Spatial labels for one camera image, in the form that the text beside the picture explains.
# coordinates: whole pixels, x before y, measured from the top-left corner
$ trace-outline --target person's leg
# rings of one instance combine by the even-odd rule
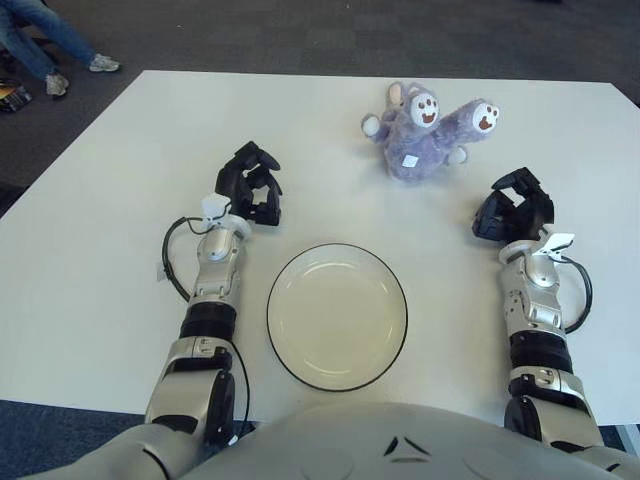
[[[89,67],[96,52],[87,41],[60,16],[46,7],[41,0],[4,0],[16,15],[31,22],[50,40],[57,43],[69,55]]]
[[[15,26],[13,15],[0,6],[0,43],[40,80],[55,72],[55,64],[40,47]]]

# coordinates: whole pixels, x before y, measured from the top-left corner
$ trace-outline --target purple stuffed toy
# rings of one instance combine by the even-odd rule
[[[478,99],[440,119],[433,92],[418,83],[405,87],[395,82],[389,87],[382,119],[367,115],[362,131],[383,144],[389,173],[411,182],[428,177],[442,164],[465,162],[462,145],[487,138],[498,116],[497,107]]]

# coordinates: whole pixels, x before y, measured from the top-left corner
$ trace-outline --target sneaker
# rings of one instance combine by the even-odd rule
[[[93,58],[89,70],[92,72],[115,72],[120,68],[120,64],[111,57],[100,55],[99,53]]]
[[[69,81],[59,73],[47,75],[47,95],[62,97],[67,93]]]

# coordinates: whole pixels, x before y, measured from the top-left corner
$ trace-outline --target table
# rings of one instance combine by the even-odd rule
[[[145,410],[186,307],[157,279],[162,237],[176,218],[200,214],[218,170],[252,139],[282,164],[284,189],[281,225],[254,228],[242,270],[236,338],[252,419],[391,400],[501,423],[510,364],[498,247],[474,238],[470,226],[490,185],[528,166],[556,203],[557,230],[576,234],[567,254],[593,278],[591,316],[568,339],[576,374],[600,424],[639,423],[640,111],[608,84],[423,80],[442,112],[482,96],[501,119],[492,138],[470,146],[466,165],[407,187],[387,177],[380,149],[359,130],[364,114],[381,113],[390,81],[141,74],[0,221],[0,398]],[[187,285],[197,241],[185,231],[171,248]],[[350,393],[296,381],[266,332],[277,273],[327,242],[383,259],[409,309],[396,363]],[[560,270],[571,318],[582,284]]]

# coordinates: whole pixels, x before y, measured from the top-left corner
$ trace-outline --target toy paw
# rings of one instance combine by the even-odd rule
[[[390,105],[399,106],[402,104],[402,84],[400,82],[392,83],[387,93]]]
[[[496,127],[499,116],[498,107],[481,103],[473,112],[473,128],[480,133],[489,133]]]
[[[380,120],[375,115],[367,115],[362,120],[362,132],[367,137],[373,137],[380,130]]]
[[[447,165],[461,165],[467,161],[467,151],[462,147],[456,147],[446,160]]]
[[[409,113],[413,123],[422,128],[429,128],[438,119],[440,108],[435,97],[425,92],[413,97]]]

